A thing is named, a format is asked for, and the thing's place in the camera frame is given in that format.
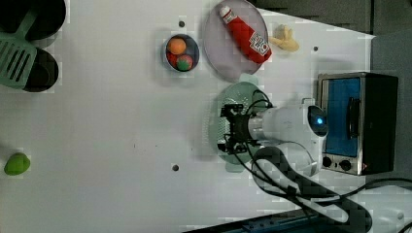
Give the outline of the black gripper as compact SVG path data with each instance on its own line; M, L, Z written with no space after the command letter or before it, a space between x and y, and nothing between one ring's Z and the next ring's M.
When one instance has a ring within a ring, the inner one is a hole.
M227 154L236 154L246 152L247 149L243 144L251 139L249 132L249 115L242 115L243 104L225 104L221 108L221 117L228 117L230 126L230 139L236 143L218 144L218 149Z

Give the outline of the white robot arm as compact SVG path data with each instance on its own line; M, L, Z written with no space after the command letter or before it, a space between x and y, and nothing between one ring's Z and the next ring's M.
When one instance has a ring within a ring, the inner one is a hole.
M310 100L274 108L266 99L219 110L217 148L228 163L243 166L258 188L286 199L344 233L411 233L411 191L382 181L345 194L313 180L323 167L328 125Z

